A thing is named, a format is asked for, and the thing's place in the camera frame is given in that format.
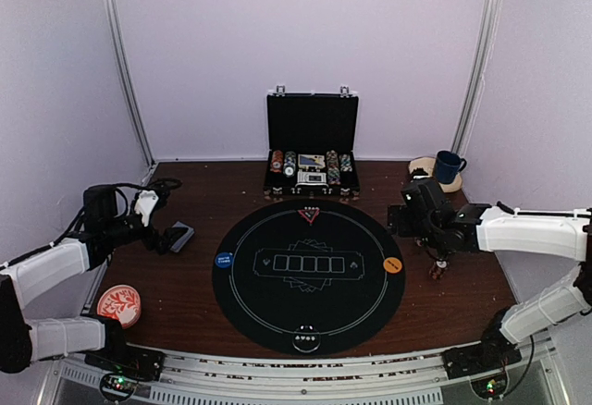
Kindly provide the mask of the blue playing card deck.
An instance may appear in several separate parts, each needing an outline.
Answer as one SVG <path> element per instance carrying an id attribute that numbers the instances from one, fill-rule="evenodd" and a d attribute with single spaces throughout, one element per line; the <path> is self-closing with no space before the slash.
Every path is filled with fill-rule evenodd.
<path id="1" fill-rule="evenodd" d="M 185 227 L 185 235 L 175 244 L 169 244 L 169 252 L 179 253 L 180 250 L 193 237 L 194 228 L 180 221 L 177 221 L 172 227 Z"/>

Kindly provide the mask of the red black chip stack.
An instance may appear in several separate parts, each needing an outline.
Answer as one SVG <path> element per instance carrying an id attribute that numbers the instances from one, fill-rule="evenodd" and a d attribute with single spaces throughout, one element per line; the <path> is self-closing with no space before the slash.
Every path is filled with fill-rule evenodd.
<path id="1" fill-rule="evenodd" d="M 449 263 L 446 261 L 435 261 L 429 270 L 429 275 L 434 280 L 440 280 L 447 272 Z"/>

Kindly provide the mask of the orange big blind button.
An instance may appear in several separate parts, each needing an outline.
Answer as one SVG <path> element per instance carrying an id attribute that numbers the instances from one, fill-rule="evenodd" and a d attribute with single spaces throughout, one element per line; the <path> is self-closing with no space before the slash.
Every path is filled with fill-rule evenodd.
<path id="1" fill-rule="evenodd" d="M 383 261 L 383 268 L 389 274 L 398 274 L 403 269 L 403 264 L 397 257 L 388 257 Z"/>

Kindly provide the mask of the blue small blind button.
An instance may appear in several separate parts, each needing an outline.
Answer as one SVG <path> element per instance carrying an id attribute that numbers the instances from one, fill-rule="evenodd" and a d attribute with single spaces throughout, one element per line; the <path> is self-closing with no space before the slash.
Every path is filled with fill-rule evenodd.
<path id="1" fill-rule="evenodd" d="M 220 252 L 215 260 L 215 266 L 220 269 L 227 269 L 233 265 L 234 255 L 232 252 Z"/>

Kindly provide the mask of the red triangle all-in marker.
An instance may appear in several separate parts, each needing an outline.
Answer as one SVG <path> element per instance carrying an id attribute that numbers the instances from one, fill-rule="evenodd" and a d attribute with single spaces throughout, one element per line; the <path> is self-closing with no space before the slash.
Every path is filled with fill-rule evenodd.
<path id="1" fill-rule="evenodd" d="M 304 207 L 298 210 L 298 214 L 311 226 L 320 214 L 318 207 Z"/>

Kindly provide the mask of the clear round dealer button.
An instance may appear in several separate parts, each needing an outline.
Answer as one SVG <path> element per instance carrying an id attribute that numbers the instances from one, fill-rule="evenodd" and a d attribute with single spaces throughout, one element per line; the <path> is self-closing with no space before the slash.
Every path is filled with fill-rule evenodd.
<path id="1" fill-rule="evenodd" d="M 320 343 L 320 333 L 312 325 L 300 325 L 292 336 L 292 346 L 299 353 L 313 353 L 319 349 Z"/>

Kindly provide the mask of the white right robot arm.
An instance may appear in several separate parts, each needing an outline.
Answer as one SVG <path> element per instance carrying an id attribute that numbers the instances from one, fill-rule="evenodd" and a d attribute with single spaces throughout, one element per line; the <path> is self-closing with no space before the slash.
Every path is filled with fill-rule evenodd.
<path id="1" fill-rule="evenodd" d="M 388 230 L 415 239 L 430 253 L 435 270 L 457 253 L 526 257 L 526 268 L 560 263 L 556 279 L 546 277 L 528 299 L 500 310 L 478 343 L 447 350 L 443 358 L 462 373 L 493 369 L 517 354 L 536 333 L 591 312 L 591 211 L 540 211 L 502 202 L 467 203 L 456 208 L 432 178 L 414 179 L 401 191 L 402 202 L 388 207 Z"/>

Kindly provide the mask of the beige ceramic plate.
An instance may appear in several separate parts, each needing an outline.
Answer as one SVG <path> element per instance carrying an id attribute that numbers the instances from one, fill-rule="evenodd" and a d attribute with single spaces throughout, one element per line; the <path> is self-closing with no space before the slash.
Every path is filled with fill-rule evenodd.
<path id="1" fill-rule="evenodd" d="M 431 178 L 433 178 L 435 176 L 434 175 L 435 165 L 436 165 L 436 158 L 435 157 L 424 156 L 424 157 L 415 158 L 409 163 L 408 172 L 410 172 L 410 170 L 413 169 L 414 167 L 421 166 L 426 171 L 428 171 L 431 174 Z M 454 180 L 450 184 L 439 183 L 440 187 L 442 188 L 442 190 L 445 193 L 453 193 L 453 192 L 460 190 L 463 186 L 462 184 L 463 184 L 463 179 L 462 179 L 461 174 L 457 174 L 455 176 Z"/>

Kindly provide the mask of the dark blue mug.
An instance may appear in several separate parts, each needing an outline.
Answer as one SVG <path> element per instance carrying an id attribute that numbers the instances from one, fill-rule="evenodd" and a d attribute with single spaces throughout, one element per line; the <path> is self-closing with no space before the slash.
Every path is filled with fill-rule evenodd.
<path id="1" fill-rule="evenodd" d="M 467 165 L 467 160 L 451 151 L 439 151 L 436 155 L 434 176 L 439 183 L 451 184 Z"/>

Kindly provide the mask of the round black poker mat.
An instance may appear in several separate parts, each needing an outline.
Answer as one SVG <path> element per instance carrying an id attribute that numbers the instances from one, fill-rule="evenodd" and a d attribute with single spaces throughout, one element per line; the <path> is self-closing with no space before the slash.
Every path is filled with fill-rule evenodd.
<path id="1" fill-rule="evenodd" d="M 318 207 L 309 226 L 298 214 Z M 291 200 L 243 218 L 216 255 L 232 252 L 230 268 L 213 261 L 216 301 L 251 341 L 295 356 L 350 350 L 376 335 L 394 316 L 405 290 L 405 270 L 389 274 L 388 257 L 402 256 L 394 238 L 367 213 L 328 200 Z M 300 325 L 320 333 L 309 354 L 292 346 Z"/>

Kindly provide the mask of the red chip row in case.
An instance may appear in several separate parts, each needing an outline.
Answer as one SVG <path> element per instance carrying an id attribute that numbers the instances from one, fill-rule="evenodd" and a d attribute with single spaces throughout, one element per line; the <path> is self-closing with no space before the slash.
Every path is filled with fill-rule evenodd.
<path id="1" fill-rule="evenodd" d="M 284 154 L 281 150 L 272 152 L 270 161 L 270 170 L 274 173 L 281 173 L 283 170 Z"/>

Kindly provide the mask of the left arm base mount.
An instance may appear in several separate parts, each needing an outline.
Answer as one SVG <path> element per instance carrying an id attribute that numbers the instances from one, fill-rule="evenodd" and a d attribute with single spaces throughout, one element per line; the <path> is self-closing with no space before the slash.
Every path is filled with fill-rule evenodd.
<path id="1" fill-rule="evenodd" d="M 111 402 L 130 399 L 142 383 L 160 379 L 166 355 L 162 351 L 127 347 L 122 357 L 105 350 L 85 351 L 84 362 L 105 371 L 99 380 L 99 392 Z"/>

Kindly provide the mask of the front aluminium rail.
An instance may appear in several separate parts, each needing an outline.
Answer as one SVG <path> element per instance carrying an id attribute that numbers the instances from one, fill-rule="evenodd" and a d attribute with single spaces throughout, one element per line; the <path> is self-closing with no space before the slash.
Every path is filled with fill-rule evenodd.
<path id="1" fill-rule="evenodd" d="M 36 404 L 570 404 L 548 332 L 521 359 L 450 376 L 442 349 L 341 359 L 255 359 L 169 350 L 161 375 L 129 393 L 102 385 L 106 372 L 72 355 L 53 362 Z"/>

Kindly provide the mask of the left aluminium frame post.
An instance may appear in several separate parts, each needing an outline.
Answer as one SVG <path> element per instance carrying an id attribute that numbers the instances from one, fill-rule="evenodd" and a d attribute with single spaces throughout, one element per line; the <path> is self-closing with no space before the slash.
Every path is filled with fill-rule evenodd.
<path id="1" fill-rule="evenodd" d="M 129 114 L 130 123 L 140 146 L 145 164 L 152 168 L 155 166 L 154 155 L 148 142 L 145 126 L 142 121 L 140 108 L 133 87 L 130 66 L 126 56 L 123 34 L 117 12 L 117 0 L 103 0 L 105 14 L 117 65 L 117 74 L 123 91 L 125 105 Z"/>

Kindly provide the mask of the right aluminium frame post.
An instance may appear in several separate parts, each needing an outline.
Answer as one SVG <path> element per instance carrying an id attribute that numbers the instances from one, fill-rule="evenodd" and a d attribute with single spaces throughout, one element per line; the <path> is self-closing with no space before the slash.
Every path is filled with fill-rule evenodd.
<path id="1" fill-rule="evenodd" d="M 500 3 L 501 0 L 484 0 L 473 65 L 451 146 L 451 149 L 460 155 L 465 154 L 468 148 L 485 87 L 485 72 L 495 42 Z"/>

